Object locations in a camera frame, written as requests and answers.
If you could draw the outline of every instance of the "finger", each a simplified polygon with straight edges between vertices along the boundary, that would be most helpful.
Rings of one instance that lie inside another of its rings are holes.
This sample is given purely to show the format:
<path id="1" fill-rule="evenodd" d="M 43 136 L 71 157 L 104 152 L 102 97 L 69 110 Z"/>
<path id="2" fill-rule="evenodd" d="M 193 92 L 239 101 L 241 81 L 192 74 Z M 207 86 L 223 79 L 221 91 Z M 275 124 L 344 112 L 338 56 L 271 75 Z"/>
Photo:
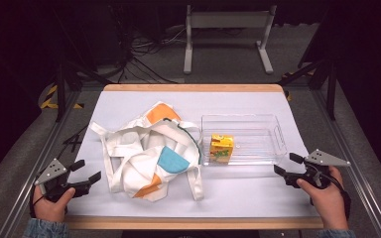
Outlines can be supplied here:
<path id="1" fill-rule="evenodd" d="M 40 187 L 36 185 L 34 188 L 34 196 L 33 196 L 33 202 L 37 201 L 42 197 L 42 191 L 40 190 Z"/>
<path id="2" fill-rule="evenodd" d="M 342 175 L 339 169 L 337 169 L 334 166 L 329 166 L 329 173 L 332 177 L 338 180 L 339 183 L 342 185 Z"/>
<path id="3" fill-rule="evenodd" d="M 303 189 L 309 196 L 314 196 L 315 192 L 318 190 L 316 187 L 312 186 L 306 180 L 299 178 L 297 179 L 298 186 Z"/>
<path id="4" fill-rule="evenodd" d="M 58 208 L 64 209 L 67 206 L 67 204 L 70 202 L 70 200 L 73 198 L 74 195 L 75 195 L 75 188 L 71 187 L 57 201 L 56 206 Z"/>

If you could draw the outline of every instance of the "white tote bag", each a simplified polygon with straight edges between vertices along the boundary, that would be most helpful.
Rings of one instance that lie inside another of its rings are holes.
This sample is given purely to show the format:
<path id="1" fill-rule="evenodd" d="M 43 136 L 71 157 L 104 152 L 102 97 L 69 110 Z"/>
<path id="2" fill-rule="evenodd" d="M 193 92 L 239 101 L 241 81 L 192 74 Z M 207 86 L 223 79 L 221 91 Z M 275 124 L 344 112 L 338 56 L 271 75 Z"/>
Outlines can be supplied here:
<path id="1" fill-rule="evenodd" d="M 197 129 L 200 137 L 200 129 L 182 121 L 172 106 L 158 102 L 116 132 L 96 122 L 89 127 L 102 142 L 110 192 L 156 201 L 167 195 L 170 180 L 187 172 L 193 198 L 203 199 L 200 139 L 189 133 Z M 121 160 L 119 168 L 112 166 L 115 158 Z"/>

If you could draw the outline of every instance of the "sleeve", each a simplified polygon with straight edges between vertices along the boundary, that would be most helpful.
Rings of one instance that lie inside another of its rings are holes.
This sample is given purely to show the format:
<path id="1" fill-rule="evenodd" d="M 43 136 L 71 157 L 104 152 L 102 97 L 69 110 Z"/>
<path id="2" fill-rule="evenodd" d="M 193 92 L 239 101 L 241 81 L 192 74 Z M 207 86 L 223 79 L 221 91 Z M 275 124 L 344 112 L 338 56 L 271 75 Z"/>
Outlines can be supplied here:
<path id="1" fill-rule="evenodd" d="M 317 234 L 318 238 L 355 238 L 352 230 L 321 230 Z"/>
<path id="2" fill-rule="evenodd" d="M 69 229 L 65 223 L 51 222 L 31 218 L 24 231 L 23 238 L 33 237 L 69 237 Z"/>

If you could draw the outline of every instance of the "dark background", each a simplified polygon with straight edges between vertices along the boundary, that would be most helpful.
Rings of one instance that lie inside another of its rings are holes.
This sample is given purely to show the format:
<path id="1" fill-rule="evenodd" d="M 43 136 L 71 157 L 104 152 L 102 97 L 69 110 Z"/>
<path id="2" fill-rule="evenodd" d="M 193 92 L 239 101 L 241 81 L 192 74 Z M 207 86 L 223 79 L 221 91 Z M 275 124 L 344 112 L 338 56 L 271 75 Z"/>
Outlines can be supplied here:
<path id="1" fill-rule="evenodd" d="M 56 18 L 54 11 L 41 4 L 32 14 L 32 2 L 0 1 L 0 162 L 40 115 L 39 96 L 55 79 L 60 59 L 95 69 L 100 64 L 119 65 L 127 57 L 117 44 L 124 37 L 125 25 L 113 21 L 106 5 L 59 6 L 55 8 L 59 16 Z M 350 0 L 343 4 L 342 10 L 332 12 L 329 19 L 333 20 L 319 28 L 304 60 L 337 56 L 338 81 L 381 162 L 381 1 Z M 178 16 L 185 9 L 142 6 L 124 13 L 157 41 L 166 28 L 184 23 Z M 275 22 L 320 22 L 326 9 L 319 5 L 283 5 L 278 8 Z M 158 21 L 140 16 L 142 12 Z"/>

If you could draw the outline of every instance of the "wooden table edge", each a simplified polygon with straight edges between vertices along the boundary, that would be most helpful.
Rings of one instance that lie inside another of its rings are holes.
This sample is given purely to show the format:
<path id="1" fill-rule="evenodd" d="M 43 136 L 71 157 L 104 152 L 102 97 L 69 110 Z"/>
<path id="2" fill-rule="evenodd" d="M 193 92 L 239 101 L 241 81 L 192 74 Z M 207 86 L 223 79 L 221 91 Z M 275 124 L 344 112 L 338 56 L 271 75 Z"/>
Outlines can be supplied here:
<path id="1" fill-rule="evenodd" d="M 108 84 L 103 91 L 283 92 L 279 84 Z"/>
<path id="2" fill-rule="evenodd" d="M 70 229 L 202 230 L 323 229 L 320 217 L 165 218 L 67 216 Z"/>

